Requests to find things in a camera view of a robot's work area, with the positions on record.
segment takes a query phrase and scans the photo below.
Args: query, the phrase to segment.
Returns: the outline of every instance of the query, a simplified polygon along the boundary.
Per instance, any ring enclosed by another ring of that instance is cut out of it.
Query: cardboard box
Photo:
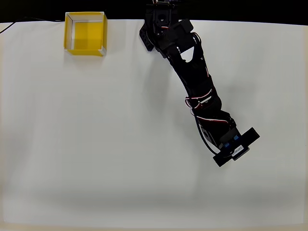
[[[104,12],[66,13],[64,50],[72,55],[106,55],[107,24]]]

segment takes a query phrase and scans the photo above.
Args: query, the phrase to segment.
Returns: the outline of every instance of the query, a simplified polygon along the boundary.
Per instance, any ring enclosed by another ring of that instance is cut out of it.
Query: black robotic arm
[[[230,114],[221,110],[221,100],[208,72],[201,39],[193,33],[190,20],[179,22],[176,4],[179,0],[154,0],[146,8],[145,23],[140,37],[148,51],[155,48],[167,58],[180,77],[188,97],[186,105],[194,115],[200,135],[209,150],[215,155],[219,166],[229,160],[237,160],[245,154],[248,146],[259,138],[251,128],[241,135]],[[181,53],[194,48],[190,62],[182,59]],[[216,146],[215,153],[206,140]]]

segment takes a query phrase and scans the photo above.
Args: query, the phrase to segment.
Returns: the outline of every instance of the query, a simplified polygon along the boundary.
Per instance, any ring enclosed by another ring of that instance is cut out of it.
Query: black background
[[[105,11],[108,19],[143,19],[146,2],[151,1],[0,0],[0,22],[13,22],[24,16],[64,20],[65,12],[79,11]],[[181,19],[191,20],[308,25],[308,10],[304,5],[304,1],[301,4],[294,1],[275,4],[273,1],[186,0],[179,7],[179,15]]]

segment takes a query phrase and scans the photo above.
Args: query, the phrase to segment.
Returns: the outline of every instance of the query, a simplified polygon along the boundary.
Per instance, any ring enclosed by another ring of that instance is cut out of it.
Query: open yellow box
[[[106,55],[107,27],[104,12],[66,13],[64,50],[72,55]]]

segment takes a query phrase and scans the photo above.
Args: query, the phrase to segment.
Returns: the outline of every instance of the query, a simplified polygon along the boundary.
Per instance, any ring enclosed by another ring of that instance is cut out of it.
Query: white table surface
[[[109,20],[108,55],[63,51],[63,23],[4,34],[4,219],[124,228],[303,223],[302,26],[193,21],[223,109],[261,138],[218,168],[185,90],[139,39],[142,20]]]

